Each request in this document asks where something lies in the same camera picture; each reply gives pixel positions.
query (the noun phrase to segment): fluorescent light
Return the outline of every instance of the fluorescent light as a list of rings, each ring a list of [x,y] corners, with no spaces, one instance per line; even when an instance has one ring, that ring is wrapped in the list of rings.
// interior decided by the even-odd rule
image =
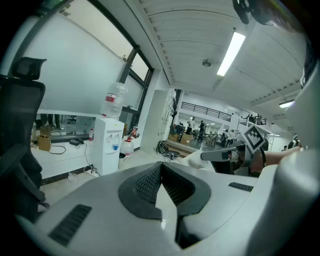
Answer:
[[[294,103],[294,99],[292,100],[289,100],[289,101],[286,101],[286,102],[283,102],[283,103],[280,103],[279,104],[279,107],[284,109],[284,108],[287,108],[289,107],[290,105],[292,105]]]
[[[235,60],[245,38],[246,37],[243,34],[239,34],[237,32],[233,33],[229,48],[226,51],[226,54],[218,70],[218,73],[216,73],[217,75],[224,76],[227,73],[232,62]]]

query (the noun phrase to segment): desk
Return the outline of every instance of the desk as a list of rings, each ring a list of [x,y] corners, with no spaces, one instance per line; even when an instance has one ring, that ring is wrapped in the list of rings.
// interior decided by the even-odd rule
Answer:
[[[54,143],[53,146],[65,147],[66,151],[63,154],[51,154],[48,151],[32,147],[32,154],[42,166],[42,179],[85,167],[88,165],[86,157],[89,164],[92,164],[93,141],[85,140],[84,143],[86,143],[87,146],[83,144],[80,148],[76,148],[69,142]],[[51,152],[58,153],[62,151],[63,148],[61,147],[51,147]]]

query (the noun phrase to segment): human arm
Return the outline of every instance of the human arm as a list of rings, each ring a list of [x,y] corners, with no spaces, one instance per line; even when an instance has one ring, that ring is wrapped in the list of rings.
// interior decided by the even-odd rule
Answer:
[[[300,150],[301,148],[296,146],[281,152],[265,151],[265,163],[267,166],[278,165],[282,158]],[[250,168],[252,172],[261,172],[264,168],[263,158],[260,151],[256,151],[254,153]]]

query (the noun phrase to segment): plastic water jug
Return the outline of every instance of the plastic water jug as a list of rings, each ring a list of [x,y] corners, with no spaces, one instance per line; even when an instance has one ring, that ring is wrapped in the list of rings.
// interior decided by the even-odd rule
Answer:
[[[108,93],[101,106],[101,114],[107,118],[119,120],[128,88],[121,82],[115,82],[108,88]]]
[[[131,140],[132,138],[127,138],[121,143],[120,153],[125,154],[126,158],[131,157],[131,155],[135,150],[134,144],[132,143]]]

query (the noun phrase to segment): office chair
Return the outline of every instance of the office chair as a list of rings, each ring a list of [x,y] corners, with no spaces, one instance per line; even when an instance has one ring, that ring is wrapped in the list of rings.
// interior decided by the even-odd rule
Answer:
[[[35,221],[38,206],[45,204],[39,190],[42,167],[31,153],[30,140],[46,87],[33,81],[40,77],[46,59],[22,57],[12,66],[12,75],[0,90],[0,187],[12,202],[10,210]]]
[[[72,122],[74,122],[74,124],[77,122],[77,120],[75,119],[77,116],[76,115],[72,115],[71,119],[67,119],[68,125]]]

